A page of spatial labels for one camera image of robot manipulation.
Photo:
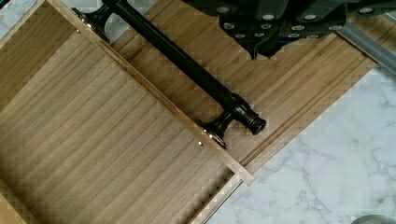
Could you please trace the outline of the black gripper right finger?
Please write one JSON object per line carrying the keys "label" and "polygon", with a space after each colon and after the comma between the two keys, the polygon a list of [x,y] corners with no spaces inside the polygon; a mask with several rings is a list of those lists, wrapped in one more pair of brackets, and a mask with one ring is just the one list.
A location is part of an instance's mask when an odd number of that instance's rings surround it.
{"label": "black gripper right finger", "polygon": [[371,17],[395,9],[395,0],[261,0],[261,19],[270,26],[261,55],[272,57],[299,38],[319,38],[343,28],[347,14]]}

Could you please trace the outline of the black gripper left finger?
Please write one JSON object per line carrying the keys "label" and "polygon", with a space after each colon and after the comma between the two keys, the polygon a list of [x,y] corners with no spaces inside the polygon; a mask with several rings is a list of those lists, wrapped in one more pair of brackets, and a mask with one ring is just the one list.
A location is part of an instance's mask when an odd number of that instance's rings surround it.
{"label": "black gripper left finger", "polygon": [[252,60],[274,56],[290,39],[281,35],[290,0],[183,0],[211,17]]}

